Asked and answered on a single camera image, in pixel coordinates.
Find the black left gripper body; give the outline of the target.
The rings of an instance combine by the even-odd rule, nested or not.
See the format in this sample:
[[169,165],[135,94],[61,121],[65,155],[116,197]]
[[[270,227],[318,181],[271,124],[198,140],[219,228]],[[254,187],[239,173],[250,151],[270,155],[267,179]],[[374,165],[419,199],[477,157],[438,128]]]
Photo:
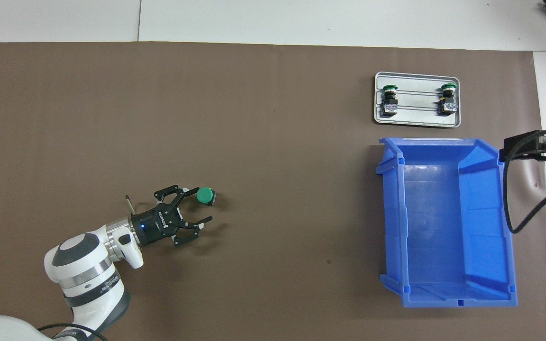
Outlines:
[[134,233],[142,247],[176,235],[179,227],[174,224],[180,220],[180,210],[171,205],[156,205],[149,211],[131,215]]

